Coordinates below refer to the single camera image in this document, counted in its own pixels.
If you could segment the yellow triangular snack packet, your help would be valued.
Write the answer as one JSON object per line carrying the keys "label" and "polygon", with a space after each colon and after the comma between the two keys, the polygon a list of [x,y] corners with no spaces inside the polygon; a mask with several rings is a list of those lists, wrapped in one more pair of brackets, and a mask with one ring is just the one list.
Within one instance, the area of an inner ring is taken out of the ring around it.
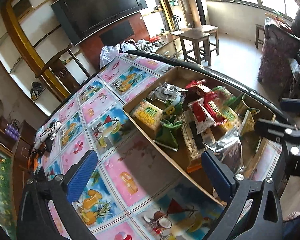
{"label": "yellow triangular snack packet", "polygon": [[255,122],[252,116],[252,113],[247,110],[242,121],[242,124],[238,130],[238,134],[242,137],[247,132],[253,132],[255,127]]}

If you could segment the orange-end cracker pack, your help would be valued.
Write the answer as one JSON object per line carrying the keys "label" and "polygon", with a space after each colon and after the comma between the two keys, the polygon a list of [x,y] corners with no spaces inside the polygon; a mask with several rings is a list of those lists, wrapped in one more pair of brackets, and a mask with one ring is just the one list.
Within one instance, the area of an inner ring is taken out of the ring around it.
{"label": "orange-end cracker pack", "polygon": [[201,155],[206,150],[206,145],[212,146],[216,140],[210,128],[200,134],[197,133],[194,116],[190,110],[184,111],[179,120],[183,122],[181,131],[189,159],[186,170],[187,173],[192,173],[202,168]]}

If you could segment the yellow green small bag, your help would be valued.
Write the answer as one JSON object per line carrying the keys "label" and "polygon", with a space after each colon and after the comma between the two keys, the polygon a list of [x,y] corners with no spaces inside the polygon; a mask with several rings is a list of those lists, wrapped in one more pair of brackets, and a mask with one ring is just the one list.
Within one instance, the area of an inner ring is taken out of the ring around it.
{"label": "yellow green small bag", "polygon": [[260,110],[257,108],[249,107],[245,102],[245,94],[242,93],[236,98],[232,104],[232,109],[237,113],[237,115],[244,116],[246,111],[249,111],[252,116],[257,115]]}

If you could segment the yellow cracker pack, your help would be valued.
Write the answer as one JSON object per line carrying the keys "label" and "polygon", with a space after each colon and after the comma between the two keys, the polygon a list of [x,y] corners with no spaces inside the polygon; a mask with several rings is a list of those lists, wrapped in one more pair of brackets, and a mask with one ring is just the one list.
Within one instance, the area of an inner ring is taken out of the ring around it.
{"label": "yellow cracker pack", "polygon": [[130,112],[130,116],[140,128],[151,138],[155,139],[161,128],[162,110],[152,103],[142,100]]}
{"label": "yellow cracker pack", "polygon": [[219,112],[221,116],[225,117],[227,120],[223,124],[224,130],[229,131],[233,128],[240,128],[242,120],[239,118],[237,113],[234,110],[232,110],[229,106],[223,106],[219,109]]}

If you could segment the red white candy packet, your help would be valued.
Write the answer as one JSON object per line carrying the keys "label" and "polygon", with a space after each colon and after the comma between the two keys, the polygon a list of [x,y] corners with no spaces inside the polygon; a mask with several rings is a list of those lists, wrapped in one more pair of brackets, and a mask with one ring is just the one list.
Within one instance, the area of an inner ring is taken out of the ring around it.
{"label": "red white candy packet", "polygon": [[187,106],[194,116],[197,134],[203,133],[208,128],[213,126],[215,121],[199,101],[188,103]]}

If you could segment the dark green snack bag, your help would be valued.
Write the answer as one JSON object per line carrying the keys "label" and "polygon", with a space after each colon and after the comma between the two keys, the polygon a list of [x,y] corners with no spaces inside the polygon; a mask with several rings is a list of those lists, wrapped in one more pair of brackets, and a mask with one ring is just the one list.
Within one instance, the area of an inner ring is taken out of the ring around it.
{"label": "dark green snack bag", "polygon": [[177,96],[174,99],[167,99],[165,101],[165,109],[162,111],[165,117],[171,118],[183,113],[183,103],[185,96]]}

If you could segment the dark red snack bag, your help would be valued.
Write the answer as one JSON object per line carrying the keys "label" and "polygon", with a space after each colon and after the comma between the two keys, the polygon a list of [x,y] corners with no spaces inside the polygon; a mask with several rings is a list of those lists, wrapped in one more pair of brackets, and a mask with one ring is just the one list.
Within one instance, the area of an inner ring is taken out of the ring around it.
{"label": "dark red snack bag", "polygon": [[204,98],[206,94],[211,93],[211,89],[206,86],[206,80],[193,80],[188,85],[186,85],[185,89],[187,90],[186,93],[186,100],[194,101],[200,98]]}

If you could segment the large silver foil bag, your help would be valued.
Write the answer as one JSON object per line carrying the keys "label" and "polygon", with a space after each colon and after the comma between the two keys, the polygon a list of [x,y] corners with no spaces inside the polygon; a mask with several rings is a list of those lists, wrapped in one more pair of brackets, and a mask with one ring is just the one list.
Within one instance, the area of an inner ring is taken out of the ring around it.
{"label": "large silver foil bag", "polygon": [[186,95],[186,93],[186,89],[165,82],[158,86],[156,89],[152,90],[147,95],[147,99],[152,101],[159,100],[161,102],[165,102],[166,100],[174,100],[177,96],[180,96],[182,98]]}

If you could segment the small silver foil bag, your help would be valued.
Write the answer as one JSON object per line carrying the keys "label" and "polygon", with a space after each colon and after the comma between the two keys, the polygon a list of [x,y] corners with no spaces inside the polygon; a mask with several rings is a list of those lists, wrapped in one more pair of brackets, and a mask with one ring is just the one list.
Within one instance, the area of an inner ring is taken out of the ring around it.
{"label": "small silver foil bag", "polygon": [[228,166],[230,170],[236,174],[243,167],[242,145],[239,139],[237,128],[233,128],[225,133],[210,148],[217,159]]}

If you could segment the green pea snack bag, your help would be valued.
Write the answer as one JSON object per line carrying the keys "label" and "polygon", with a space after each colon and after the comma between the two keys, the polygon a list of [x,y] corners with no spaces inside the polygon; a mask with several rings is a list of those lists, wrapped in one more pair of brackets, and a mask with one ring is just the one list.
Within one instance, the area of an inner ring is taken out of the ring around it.
{"label": "green pea snack bag", "polygon": [[160,120],[161,128],[157,133],[154,142],[170,150],[177,151],[179,148],[176,136],[177,130],[183,126],[183,121],[170,122],[166,119]]}

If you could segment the red candy bar packet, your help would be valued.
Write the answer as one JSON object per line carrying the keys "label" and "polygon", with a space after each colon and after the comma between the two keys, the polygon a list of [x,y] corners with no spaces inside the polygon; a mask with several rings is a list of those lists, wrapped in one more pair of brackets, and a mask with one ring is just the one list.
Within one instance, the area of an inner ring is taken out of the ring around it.
{"label": "red candy bar packet", "polygon": [[209,91],[205,93],[204,96],[204,108],[207,112],[211,115],[215,123],[213,124],[214,127],[223,125],[227,122],[227,119],[221,115],[219,108],[214,103],[214,99],[217,98],[217,94],[213,91]]}

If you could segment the dark floral covered furniture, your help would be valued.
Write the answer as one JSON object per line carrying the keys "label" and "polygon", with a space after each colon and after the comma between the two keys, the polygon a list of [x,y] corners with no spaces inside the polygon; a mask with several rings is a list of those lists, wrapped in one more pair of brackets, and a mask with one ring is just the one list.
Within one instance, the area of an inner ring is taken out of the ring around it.
{"label": "dark floral covered furniture", "polygon": [[278,27],[274,19],[266,17],[258,81],[285,83],[291,75],[289,59],[296,56],[299,44],[299,38]]}

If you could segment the purple bottles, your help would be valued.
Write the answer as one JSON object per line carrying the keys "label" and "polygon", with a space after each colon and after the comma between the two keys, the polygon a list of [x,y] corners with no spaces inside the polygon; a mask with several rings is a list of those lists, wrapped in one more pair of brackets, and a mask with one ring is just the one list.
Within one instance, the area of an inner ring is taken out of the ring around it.
{"label": "purple bottles", "polygon": [[15,141],[17,141],[20,137],[20,132],[11,124],[7,124],[4,131],[7,136]]}

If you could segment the wooden stool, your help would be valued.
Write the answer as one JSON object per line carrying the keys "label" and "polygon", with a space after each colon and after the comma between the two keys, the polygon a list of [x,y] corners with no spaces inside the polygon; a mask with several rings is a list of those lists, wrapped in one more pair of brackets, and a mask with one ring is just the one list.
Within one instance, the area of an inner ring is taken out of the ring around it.
{"label": "wooden stool", "polygon": [[[183,57],[185,61],[193,61],[202,64],[207,62],[207,66],[211,67],[211,52],[216,51],[219,55],[219,28],[213,25],[202,25],[189,29],[179,34]],[[186,50],[185,41],[192,43],[192,49]]]}

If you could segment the black television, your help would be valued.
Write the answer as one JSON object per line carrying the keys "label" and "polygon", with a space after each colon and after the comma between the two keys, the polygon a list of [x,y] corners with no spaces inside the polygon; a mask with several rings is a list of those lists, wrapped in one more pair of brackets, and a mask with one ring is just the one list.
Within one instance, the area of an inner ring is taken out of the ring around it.
{"label": "black television", "polygon": [[51,4],[73,45],[104,27],[147,8],[145,0],[57,0]]}

